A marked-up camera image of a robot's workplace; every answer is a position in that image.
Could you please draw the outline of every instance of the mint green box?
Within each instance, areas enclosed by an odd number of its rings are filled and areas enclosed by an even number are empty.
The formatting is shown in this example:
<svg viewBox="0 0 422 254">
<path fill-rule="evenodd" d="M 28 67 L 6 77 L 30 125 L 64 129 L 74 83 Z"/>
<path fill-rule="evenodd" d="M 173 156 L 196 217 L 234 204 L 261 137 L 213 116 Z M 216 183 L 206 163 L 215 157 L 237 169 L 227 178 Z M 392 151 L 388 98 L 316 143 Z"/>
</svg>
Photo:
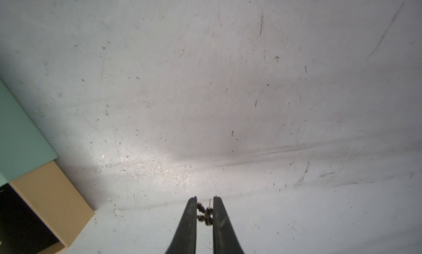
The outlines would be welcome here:
<svg viewBox="0 0 422 254">
<path fill-rule="evenodd" d="M 55 158 L 55 151 L 0 81 L 0 186 Z"/>
</svg>

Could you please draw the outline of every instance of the dark opening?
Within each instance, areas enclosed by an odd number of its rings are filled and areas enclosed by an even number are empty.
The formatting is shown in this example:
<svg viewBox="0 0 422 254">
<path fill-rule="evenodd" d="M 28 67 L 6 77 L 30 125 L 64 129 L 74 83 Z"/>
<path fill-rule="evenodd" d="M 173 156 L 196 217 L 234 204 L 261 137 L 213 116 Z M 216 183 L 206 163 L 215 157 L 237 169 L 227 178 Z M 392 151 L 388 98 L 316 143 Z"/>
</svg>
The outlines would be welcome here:
<svg viewBox="0 0 422 254">
<path fill-rule="evenodd" d="M 59 242 L 9 184 L 0 187 L 0 254 L 37 254 Z"/>
</svg>

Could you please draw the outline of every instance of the tan box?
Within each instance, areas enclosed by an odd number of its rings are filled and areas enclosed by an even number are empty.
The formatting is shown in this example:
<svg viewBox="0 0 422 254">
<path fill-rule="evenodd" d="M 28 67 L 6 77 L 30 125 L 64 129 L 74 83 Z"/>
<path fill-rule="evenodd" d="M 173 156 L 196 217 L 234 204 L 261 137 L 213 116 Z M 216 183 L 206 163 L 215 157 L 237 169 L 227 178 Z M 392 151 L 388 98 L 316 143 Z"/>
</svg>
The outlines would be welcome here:
<svg viewBox="0 0 422 254">
<path fill-rule="evenodd" d="M 94 215 L 54 161 L 9 184 L 59 240 L 38 254 L 66 250 Z"/>
</svg>

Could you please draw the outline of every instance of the black area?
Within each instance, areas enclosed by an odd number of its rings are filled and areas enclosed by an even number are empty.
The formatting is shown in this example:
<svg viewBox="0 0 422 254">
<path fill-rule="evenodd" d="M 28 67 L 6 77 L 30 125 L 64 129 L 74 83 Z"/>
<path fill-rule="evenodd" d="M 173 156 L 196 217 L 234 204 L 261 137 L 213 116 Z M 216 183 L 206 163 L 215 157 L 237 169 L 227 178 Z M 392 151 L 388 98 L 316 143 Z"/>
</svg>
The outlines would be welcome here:
<svg viewBox="0 0 422 254">
<path fill-rule="evenodd" d="M 205 207 L 201 203 L 198 203 L 197 207 L 198 207 L 199 212 L 205 214 Z"/>
<path fill-rule="evenodd" d="M 215 254 L 244 254 L 224 208 L 223 200 L 214 197 L 214 253 Z"/>
<path fill-rule="evenodd" d="M 166 254 L 195 254 L 196 208 L 197 199 L 195 196 L 187 201 L 186 208 Z"/>
<path fill-rule="evenodd" d="M 0 254 L 37 254 L 59 242 L 9 184 L 0 187 Z"/>
</svg>

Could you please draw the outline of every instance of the debris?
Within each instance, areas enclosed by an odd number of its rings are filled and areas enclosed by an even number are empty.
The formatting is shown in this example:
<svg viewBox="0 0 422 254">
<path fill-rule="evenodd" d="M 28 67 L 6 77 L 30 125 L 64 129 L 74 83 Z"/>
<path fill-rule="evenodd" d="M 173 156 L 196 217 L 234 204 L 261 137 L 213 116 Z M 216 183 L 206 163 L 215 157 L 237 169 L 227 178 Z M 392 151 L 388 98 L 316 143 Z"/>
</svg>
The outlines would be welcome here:
<svg viewBox="0 0 422 254">
<path fill-rule="evenodd" d="M 115 216 L 124 216 L 124 214 L 123 214 L 123 212 L 122 211 L 120 211 L 119 209 L 114 209 L 114 215 Z"/>
</svg>

